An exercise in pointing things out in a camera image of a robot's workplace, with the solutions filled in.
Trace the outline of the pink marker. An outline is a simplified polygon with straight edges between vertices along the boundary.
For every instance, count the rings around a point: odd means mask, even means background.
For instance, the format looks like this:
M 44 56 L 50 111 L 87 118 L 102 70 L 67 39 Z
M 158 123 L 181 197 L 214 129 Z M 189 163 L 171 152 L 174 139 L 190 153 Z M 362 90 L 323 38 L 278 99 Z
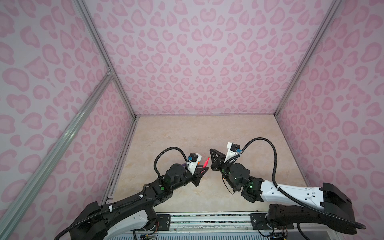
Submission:
M 207 160 L 205 161 L 203 167 L 206 168 L 209 164 L 209 161 L 210 161 L 210 157 L 207 158 Z

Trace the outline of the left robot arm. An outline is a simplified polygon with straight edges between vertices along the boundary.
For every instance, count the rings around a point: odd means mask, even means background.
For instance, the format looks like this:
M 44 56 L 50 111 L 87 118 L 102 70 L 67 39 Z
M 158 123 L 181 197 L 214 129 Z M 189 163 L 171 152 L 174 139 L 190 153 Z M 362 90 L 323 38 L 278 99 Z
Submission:
M 163 176 L 144 185 L 141 192 L 123 200 L 98 205 L 90 203 L 67 228 L 55 237 L 69 234 L 72 240 L 109 240 L 120 234 L 156 226 L 154 207 L 173 196 L 174 190 L 193 183 L 198 186 L 208 168 L 196 168 L 193 173 L 181 164 L 173 164 Z

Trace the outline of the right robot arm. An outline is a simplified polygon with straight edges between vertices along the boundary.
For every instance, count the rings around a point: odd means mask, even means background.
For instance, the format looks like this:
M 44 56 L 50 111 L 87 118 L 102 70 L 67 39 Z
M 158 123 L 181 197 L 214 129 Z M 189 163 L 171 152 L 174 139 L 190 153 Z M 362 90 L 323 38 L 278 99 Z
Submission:
M 266 221 L 272 228 L 291 224 L 314 223 L 347 235 L 357 234 L 352 201 L 335 185 L 295 187 L 274 184 L 251 176 L 240 163 L 232 163 L 225 154 L 210 149 L 211 168 L 219 171 L 232 191 L 250 203 L 267 202 Z

